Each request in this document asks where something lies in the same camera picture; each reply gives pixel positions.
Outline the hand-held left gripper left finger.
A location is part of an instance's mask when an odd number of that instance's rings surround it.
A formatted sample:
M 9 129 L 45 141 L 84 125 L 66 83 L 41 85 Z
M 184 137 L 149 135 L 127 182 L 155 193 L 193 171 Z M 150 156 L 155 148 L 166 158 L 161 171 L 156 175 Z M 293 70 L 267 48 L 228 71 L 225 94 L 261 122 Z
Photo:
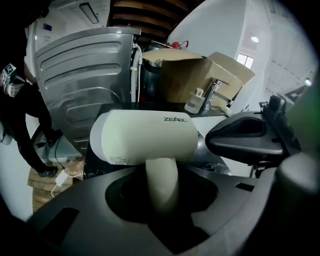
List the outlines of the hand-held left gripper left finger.
M 27 223 L 66 256 L 170 256 L 150 214 L 146 170 L 132 167 L 72 185 Z

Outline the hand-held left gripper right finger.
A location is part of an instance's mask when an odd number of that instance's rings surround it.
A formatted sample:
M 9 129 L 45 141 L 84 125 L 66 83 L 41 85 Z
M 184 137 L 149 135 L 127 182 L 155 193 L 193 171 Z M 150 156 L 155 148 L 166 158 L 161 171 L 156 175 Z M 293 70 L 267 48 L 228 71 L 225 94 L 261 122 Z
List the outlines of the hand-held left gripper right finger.
M 316 161 L 299 153 L 260 178 L 179 168 L 175 252 L 192 256 L 311 256 Z

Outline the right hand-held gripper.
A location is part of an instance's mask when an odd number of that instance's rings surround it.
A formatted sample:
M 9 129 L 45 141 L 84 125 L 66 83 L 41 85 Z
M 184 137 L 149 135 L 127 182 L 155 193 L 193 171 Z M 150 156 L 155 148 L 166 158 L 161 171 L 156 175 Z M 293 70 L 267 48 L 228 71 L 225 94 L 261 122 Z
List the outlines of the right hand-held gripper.
M 239 112 L 218 123 L 205 137 L 215 155 L 244 164 L 278 165 L 302 151 L 286 117 L 286 100 L 272 95 L 260 112 Z

